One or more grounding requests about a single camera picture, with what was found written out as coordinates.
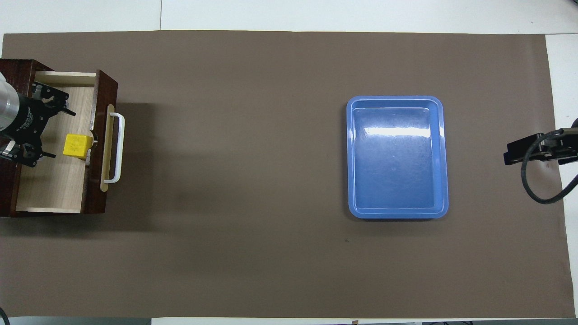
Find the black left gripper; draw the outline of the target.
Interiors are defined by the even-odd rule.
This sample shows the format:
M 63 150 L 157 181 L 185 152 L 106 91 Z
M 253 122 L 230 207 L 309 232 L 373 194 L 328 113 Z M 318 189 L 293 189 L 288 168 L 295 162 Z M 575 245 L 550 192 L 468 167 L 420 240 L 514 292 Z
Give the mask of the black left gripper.
M 70 95 L 43 83 L 32 84 L 32 98 L 18 94 L 19 108 L 16 117 L 0 135 L 9 140 L 0 147 L 3 159 L 34 168 L 39 160 L 56 158 L 42 149 L 41 135 L 50 117 L 63 112 L 76 113 L 68 108 Z

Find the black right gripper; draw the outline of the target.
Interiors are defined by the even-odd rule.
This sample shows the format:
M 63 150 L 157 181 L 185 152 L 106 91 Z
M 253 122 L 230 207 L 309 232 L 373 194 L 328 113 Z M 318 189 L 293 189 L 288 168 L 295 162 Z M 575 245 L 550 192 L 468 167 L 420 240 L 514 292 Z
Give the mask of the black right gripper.
M 535 146 L 529 155 L 528 161 L 557 161 L 558 165 L 577 162 L 578 160 L 578 119 L 575 119 L 570 128 L 563 128 L 564 132 L 551 135 Z M 507 144 L 504 152 L 504 164 L 521 163 L 526 152 L 535 140 L 543 136 L 536 133 Z

